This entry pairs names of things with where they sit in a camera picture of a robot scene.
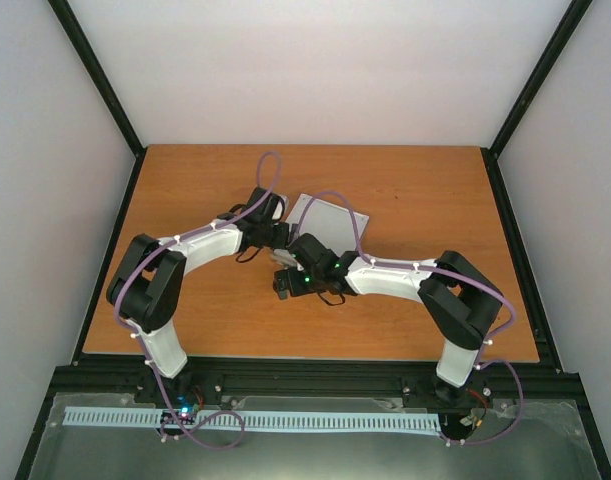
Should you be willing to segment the aluminium poker case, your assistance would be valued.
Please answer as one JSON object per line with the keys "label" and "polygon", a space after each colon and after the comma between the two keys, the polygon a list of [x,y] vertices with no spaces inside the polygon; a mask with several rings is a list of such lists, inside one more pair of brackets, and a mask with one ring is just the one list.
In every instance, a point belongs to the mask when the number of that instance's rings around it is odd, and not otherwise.
{"label": "aluminium poker case", "polygon": [[354,250],[356,240],[353,224],[346,208],[317,199],[307,211],[304,220],[300,222],[301,214],[310,199],[310,195],[301,193],[295,204],[288,208],[285,221],[290,225],[299,224],[300,235],[304,233],[314,235],[338,256],[345,251]]}

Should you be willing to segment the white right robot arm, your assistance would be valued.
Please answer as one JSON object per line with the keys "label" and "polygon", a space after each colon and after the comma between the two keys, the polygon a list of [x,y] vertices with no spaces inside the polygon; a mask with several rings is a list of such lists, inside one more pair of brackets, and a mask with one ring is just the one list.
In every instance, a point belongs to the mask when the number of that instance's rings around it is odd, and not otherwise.
{"label": "white right robot arm", "polygon": [[383,259],[362,250],[340,255],[314,235],[303,234],[287,249],[292,264],[274,273],[273,289],[281,300],[316,295],[381,295],[418,302],[444,337],[437,378],[463,387],[503,306],[500,290],[464,256],[446,251],[437,259]]}

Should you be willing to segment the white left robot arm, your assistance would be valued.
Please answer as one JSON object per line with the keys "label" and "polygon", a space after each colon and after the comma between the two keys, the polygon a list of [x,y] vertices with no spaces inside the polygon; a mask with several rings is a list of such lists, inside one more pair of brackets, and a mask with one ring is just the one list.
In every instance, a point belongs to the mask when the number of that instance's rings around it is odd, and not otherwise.
{"label": "white left robot arm", "polygon": [[290,225],[282,218],[288,205],[287,197],[257,187],[247,203],[203,227],[159,239],[139,234],[130,242],[106,298],[117,323],[140,343],[145,363],[159,373],[157,388],[169,401],[182,402],[193,390],[173,324],[184,277],[222,257],[240,261],[250,248],[285,247]]}

